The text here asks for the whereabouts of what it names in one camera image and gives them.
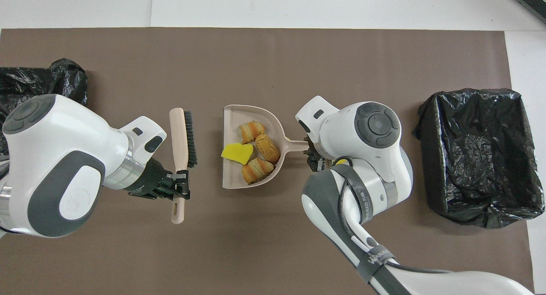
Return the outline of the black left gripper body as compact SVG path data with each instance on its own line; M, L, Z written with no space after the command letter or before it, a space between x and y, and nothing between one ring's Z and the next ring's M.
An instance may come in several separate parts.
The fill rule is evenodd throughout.
M168 175L172 172L165 170L154 158L151 158L139 178L128 186L128 194L146 199L169 199L174 195L174 181Z

